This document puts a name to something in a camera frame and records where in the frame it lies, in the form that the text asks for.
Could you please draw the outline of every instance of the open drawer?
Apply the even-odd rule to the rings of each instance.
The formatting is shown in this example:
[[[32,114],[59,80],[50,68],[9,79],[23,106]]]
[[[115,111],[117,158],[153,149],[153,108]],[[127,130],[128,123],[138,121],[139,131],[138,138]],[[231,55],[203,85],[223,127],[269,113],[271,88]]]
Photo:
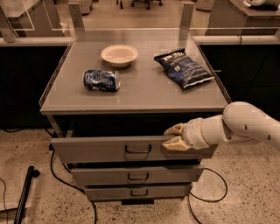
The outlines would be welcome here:
[[[62,163],[102,163],[210,158],[217,147],[188,151],[167,150],[170,136],[101,136],[54,138],[52,147]]]
[[[108,188],[86,188],[87,198],[92,201],[102,200],[143,200],[160,198],[183,198],[189,194],[192,184],[182,185],[146,185]]]
[[[73,177],[80,186],[196,182],[202,172],[203,165],[72,169]]]

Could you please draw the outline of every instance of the blue can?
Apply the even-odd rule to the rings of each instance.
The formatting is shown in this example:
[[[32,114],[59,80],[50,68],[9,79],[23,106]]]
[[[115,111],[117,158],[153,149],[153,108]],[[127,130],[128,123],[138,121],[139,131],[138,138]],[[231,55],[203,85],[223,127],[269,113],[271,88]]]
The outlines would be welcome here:
[[[87,70],[83,74],[83,83],[88,90],[98,89],[105,92],[115,92],[121,82],[117,71]]]

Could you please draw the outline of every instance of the speckled floor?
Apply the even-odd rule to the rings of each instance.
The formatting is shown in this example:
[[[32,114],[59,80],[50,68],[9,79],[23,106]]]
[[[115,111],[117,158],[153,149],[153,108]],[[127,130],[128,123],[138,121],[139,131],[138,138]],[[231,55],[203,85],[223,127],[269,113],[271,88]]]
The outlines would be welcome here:
[[[0,130],[0,178],[6,182],[6,204],[13,207],[20,198],[30,165],[40,171],[31,182],[23,223],[94,223],[94,210],[87,197],[61,184],[50,171],[51,137],[44,129],[24,129],[17,133]],[[280,153],[264,143],[252,146],[220,145],[211,159],[202,164],[218,172],[228,185],[228,193],[218,203],[206,203],[190,196],[193,212],[201,223],[271,223],[280,221]],[[75,185],[60,160],[54,157],[54,170]],[[4,186],[0,183],[0,205]],[[221,179],[205,170],[192,193],[217,200],[225,187]],[[154,205],[122,206],[120,202],[97,202],[99,224],[108,223],[197,223],[186,198],[159,199]],[[6,222],[0,213],[0,223]],[[9,223],[15,213],[9,212]]]

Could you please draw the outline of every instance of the office chair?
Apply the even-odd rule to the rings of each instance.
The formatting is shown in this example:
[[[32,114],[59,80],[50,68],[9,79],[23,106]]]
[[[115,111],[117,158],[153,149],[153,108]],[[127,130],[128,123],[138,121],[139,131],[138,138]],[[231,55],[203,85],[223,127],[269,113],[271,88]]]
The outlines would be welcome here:
[[[131,7],[134,7],[135,6],[135,2],[139,2],[141,0],[133,0],[132,3],[131,3]],[[150,0],[144,0],[145,1],[145,4],[147,4],[147,7],[146,9],[149,10],[150,9]],[[156,1],[159,1],[159,5],[162,6],[163,3],[161,2],[161,0],[156,0]]]

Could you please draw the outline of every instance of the blue chip bag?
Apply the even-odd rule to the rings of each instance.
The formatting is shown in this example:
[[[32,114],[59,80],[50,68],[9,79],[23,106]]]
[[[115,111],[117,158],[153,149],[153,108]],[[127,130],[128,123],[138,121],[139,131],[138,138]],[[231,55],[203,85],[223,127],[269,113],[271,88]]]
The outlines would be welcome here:
[[[185,48],[174,50],[154,57],[165,73],[183,89],[191,88],[213,79],[213,75],[193,61],[185,53]]]

